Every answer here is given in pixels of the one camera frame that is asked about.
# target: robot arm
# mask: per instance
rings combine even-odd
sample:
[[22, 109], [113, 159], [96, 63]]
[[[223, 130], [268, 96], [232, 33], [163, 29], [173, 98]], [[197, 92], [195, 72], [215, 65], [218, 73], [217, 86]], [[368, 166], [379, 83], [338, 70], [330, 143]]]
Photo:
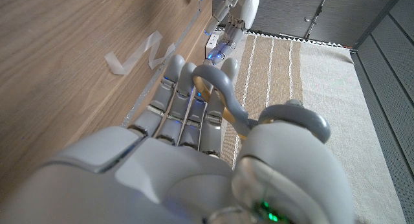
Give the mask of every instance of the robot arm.
[[243, 34], [252, 27], [259, 1], [223, 0], [214, 12], [205, 30], [206, 34], [211, 34], [230, 10], [224, 34], [208, 55], [214, 65], [224, 60], [236, 48]]

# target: wood grain surface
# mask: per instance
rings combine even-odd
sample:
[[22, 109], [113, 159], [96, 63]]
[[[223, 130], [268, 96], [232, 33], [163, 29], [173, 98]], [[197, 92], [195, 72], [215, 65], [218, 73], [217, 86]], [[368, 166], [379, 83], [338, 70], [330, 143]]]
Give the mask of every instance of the wood grain surface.
[[[211, 1], [177, 49], [185, 58]], [[198, 9], [197, 0], [0, 0], [0, 202], [47, 157], [122, 123], [155, 70], [146, 52], [129, 75], [114, 75], [108, 52], [123, 63], [158, 30], [159, 58]]]

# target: white stripe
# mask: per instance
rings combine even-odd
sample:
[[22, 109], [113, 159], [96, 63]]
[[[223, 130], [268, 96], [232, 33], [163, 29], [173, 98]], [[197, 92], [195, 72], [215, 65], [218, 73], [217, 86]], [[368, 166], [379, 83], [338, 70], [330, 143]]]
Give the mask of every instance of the white stripe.
[[267, 79], [266, 107], [269, 106], [270, 79], [272, 76], [273, 46], [274, 46], [274, 39], [272, 39], [272, 48], [270, 50], [270, 58], [269, 58], [269, 70], [267, 71], [268, 79]]
[[[244, 107], [245, 106], [245, 103], [246, 103], [248, 82], [249, 82], [249, 79], [250, 79], [250, 71], [252, 70], [252, 62], [253, 62], [254, 49], [256, 47], [256, 41], [257, 41], [257, 36], [255, 35], [254, 36], [254, 41], [253, 41], [252, 53], [250, 55], [250, 61], [248, 62], [245, 92], [243, 93], [243, 100], [241, 102], [241, 106], [242, 107]], [[239, 154], [239, 143], [240, 143], [240, 138], [239, 138], [239, 136], [236, 136], [236, 138], [235, 138], [235, 144], [234, 144], [234, 157], [233, 157], [233, 166], [232, 166], [233, 169], [234, 169], [234, 166], [235, 166], [237, 154]]]
[[293, 99], [293, 79], [292, 79], [292, 49], [293, 49], [293, 41], [290, 42], [290, 49], [289, 49], [289, 92], [290, 92], [290, 99]]

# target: gray scissor handle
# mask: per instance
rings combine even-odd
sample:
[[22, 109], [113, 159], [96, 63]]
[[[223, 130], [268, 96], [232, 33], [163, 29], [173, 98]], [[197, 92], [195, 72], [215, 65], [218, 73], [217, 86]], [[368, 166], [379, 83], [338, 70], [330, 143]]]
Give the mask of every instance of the gray scissor handle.
[[322, 143], [326, 143], [331, 136], [328, 122], [319, 114], [304, 108], [298, 100], [289, 100], [284, 105], [266, 107], [259, 116], [259, 124], [273, 120], [284, 120], [308, 129]]
[[231, 122], [231, 125], [236, 130], [236, 132], [242, 136], [247, 136], [250, 131], [250, 124], [248, 121], [248, 113], [241, 106], [239, 101], [237, 101], [232, 85], [232, 81], [227, 77], [227, 75], [219, 70], [218, 68], [211, 65], [200, 65], [197, 66], [193, 74], [191, 75], [194, 80], [196, 77], [200, 77], [210, 82], [222, 95], [224, 98], [225, 106], [227, 110], [234, 117], [234, 122]]

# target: beige rug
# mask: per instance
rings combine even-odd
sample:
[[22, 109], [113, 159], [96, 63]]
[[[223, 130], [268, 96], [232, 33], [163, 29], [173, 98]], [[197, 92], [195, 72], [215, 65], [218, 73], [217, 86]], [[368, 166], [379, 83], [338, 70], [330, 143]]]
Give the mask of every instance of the beige rug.
[[[327, 147], [349, 178], [358, 223], [405, 223], [347, 49], [248, 34], [231, 57], [240, 63], [235, 94], [249, 118], [296, 98], [328, 120]], [[225, 121], [222, 135], [221, 158], [234, 165], [242, 145]]]

